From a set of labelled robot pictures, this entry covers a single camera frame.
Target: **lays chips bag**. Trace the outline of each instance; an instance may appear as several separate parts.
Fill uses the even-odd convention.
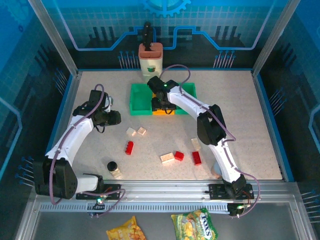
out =
[[[171,215],[176,240],[216,240],[218,233],[214,229],[210,213],[206,208]]]
[[[135,216],[125,224],[106,231],[106,234],[109,240],[146,240],[144,233],[137,225]]]

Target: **small cube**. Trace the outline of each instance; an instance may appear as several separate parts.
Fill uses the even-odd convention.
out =
[[[198,151],[192,153],[194,165],[201,165],[201,158]]]
[[[133,147],[134,147],[134,142],[133,141],[129,141],[127,146],[126,146],[125,154],[131,155]]]
[[[161,158],[161,162],[164,164],[164,163],[168,163],[168,162],[171,162],[172,160],[174,160],[175,156],[172,152],[170,152],[166,155],[162,155],[160,158]]]
[[[129,136],[134,136],[136,135],[136,130],[134,130],[133,128],[129,127],[128,130],[126,131],[126,134],[128,134]]]
[[[145,135],[145,133],[147,132],[147,130],[145,130],[143,127],[140,127],[139,130],[138,130],[138,134],[140,135]]]
[[[196,151],[199,151],[201,149],[201,146],[200,146],[200,143],[198,141],[198,138],[192,138],[191,142],[192,142],[192,145],[193,145],[193,147],[194,147],[194,149]]]
[[[182,152],[179,152],[179,151],[175,152],[175,155],[174,155],[175,159],[182,161],[184,159],[184,157],[185,157],[185,155]]]

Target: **metal base plate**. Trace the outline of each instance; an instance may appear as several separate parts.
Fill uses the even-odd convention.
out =
[[[121,188],[120,184],[104,184],[102,192],[103,193],[104,192],[106,192],[106,193],[107,192],[112,192],[112,191],[118,190],[120,188]],[[121,194],[120,192],[110,194],[110,195],[107,196],[106,200],[118,200],[120,198],[120,194]],[[96,200],[97,197],[96,196],[87,195],[87,194],[77,193],[76,196],[75,196],[75,199],[77,199],[77,200]]]
[[[209,186],[210,200],[230,200],[230,199],[232,199],[227,194],[224,184],[209,184],[208,186]],[[250,199],[255,198],[254,191],[253,191],[251,184],[246,184],[243,191],[246,192],[250,196]],[[235,199],[236,200],[247,200],[248,196],[244,192],[242,192],[242,194],[237,196]]]

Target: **robotic arm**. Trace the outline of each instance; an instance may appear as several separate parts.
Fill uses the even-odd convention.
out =
[[[88,117],[84,118],[65,138],[61,149],[59,145],[69,129],[84,116],[89,114],[99,103],[102,92],[92,90],[89,100],[78,106],[73,111],[71,122],[56,145],[45,155],[37,157],[33,162],[34,186],[39,195],[49,195],[50,181],[49,173],[52,161],[57,151],[54,174],[52,180],[53,196],[57,198],[71,199],[76,193],[97,191],[100,193],[104,182],[100,175],[82,174],[76,175],[72,169],[72,164],[78,149],[85,140],[86,136],[98,126],[104,132],[106,126],[117,125],[121,122],[121,115],[118,111],[111,110],[113,99],[106,92],[103,93],[102,101],[97,109]]]
[[[211,112],[224,125],[225,121],[219,106],[209,106],[184,90],[180,92],[178,83],[169,80],[164,83],[157,76],[151,78],[147,85],[156,95],[152,99],[153,109],[172,110],[176,106],[190,114],[197,122],[198,138],[211,149],[217,160],[224,182],[225,190],[230,197],[234,198],[242,193],[246,186],[245,177],[235,170],[236,163],[231,155],[228,144],[223,141],[226,138],[226,132],[221,128],[215,119],[203,107],[210,109]]]

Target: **black cap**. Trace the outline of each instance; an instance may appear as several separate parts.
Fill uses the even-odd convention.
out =
[[[113,171],[115,171],[117,169],[118,165],[116,164],[116,162],[111,161],[111,162],[108,163],[108,165],[106,167],[108,168],[108,170],[110,172],[113,172]]]

